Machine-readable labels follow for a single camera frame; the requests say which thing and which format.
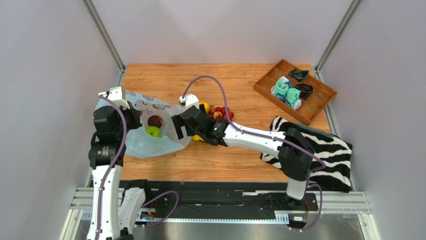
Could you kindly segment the green apple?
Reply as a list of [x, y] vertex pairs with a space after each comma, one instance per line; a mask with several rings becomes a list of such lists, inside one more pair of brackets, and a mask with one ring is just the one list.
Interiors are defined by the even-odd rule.
[[162, 137], [162, 131], [157, 126], [149, 126], [145, 129], [145, 132], [152, 137], [161, 138]]

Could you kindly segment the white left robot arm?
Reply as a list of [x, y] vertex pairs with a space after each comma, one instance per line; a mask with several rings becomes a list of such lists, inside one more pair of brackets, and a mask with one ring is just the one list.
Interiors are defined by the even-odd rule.
[[146, 180], [131, 180], [119, 199], [126, 151], [125, 137], [142, 127], [142, 112], [130, 102], [94, 111], [96, 131], [90, 141], [89, 166], [93, 181], [92, 217], [88, 240], [133, 240], [139, 209], [150, 193]]

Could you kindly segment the light blue printed plastic bag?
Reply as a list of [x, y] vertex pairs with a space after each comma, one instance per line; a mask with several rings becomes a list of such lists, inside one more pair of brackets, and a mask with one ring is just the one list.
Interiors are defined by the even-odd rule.
[[[140, 116], [142, 126], [127, 130], [124, 116], [120, 114], [123, 125], [121, 129], [115, 130], [118, 107], [106, 97], [99, 96], [99, 98], [93, 113], [96, 131], [91, 140], [89, 160], [109, 164], [116, 155], [120, 160], [124, 155], [141, 159], [152, 158], [180, 151], [188, 145], [190, 138], [185, 136], [178, 139], [172, 122], [172, 116], [184, 112], [183, 107], [126, 90], [126, 101], [142, 112]], [[160, 128], [161, 137], [152, 137], [146, 133], [146, 128], [149, 127], [148, 119], [154, 115], [163, 119]]]

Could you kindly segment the dark red apple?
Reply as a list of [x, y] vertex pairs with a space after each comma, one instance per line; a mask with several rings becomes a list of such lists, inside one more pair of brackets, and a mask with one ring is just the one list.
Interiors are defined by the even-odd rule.
[[151, 117], [148, 118], [147, 120], [147, 124], [150, 127], [157, 127], [157, 128], [161, 128], [164, 124], [164, 120], [161, 116], [159, 115], [152, 115]]

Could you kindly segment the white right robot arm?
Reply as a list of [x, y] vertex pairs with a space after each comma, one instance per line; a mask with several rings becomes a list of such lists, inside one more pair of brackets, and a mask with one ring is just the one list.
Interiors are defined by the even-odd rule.
[[282, 133], [249, 128], [226, 119], [213, 120], [195, 106], [171, 119], [178, 139], [198, 135], [212, 146], [242, 147], [278, 159], [279, 169], [288, 177], [287, 196], [298, 201], [304, 198], [315, 149], [298, 129], [289, 128]]

